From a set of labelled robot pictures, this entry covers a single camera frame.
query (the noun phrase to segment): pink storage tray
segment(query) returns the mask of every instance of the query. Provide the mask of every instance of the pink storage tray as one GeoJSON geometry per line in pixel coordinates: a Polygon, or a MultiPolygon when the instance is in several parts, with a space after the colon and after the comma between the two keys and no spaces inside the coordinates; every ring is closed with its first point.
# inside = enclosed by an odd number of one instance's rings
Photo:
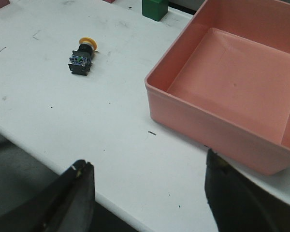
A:
{"type": "Polygon", "coordinates": [[[145,84],[153,120],[260,173],[290,166],[290,4],[206,0],[145,84]]]}

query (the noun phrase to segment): white table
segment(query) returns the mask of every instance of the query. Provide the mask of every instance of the white table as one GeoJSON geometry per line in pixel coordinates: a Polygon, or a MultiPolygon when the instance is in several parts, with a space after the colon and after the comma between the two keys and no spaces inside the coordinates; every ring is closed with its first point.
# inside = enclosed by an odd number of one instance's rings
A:
{"type": "MultiPolygon", "coordinates": [[[[92,162],[97,201],[140,231],[216,232],[206,148],[150,119],[144,85],[190,18],[170,8],[155,22],[141,0],[14,0],[0,9],[0,132],[59,174],[92,162]],[[99,52],[72,75],[83,36],[99,52]]],[[[290,203],[290,168],[264,177],[231,162],[290,203]]]]}

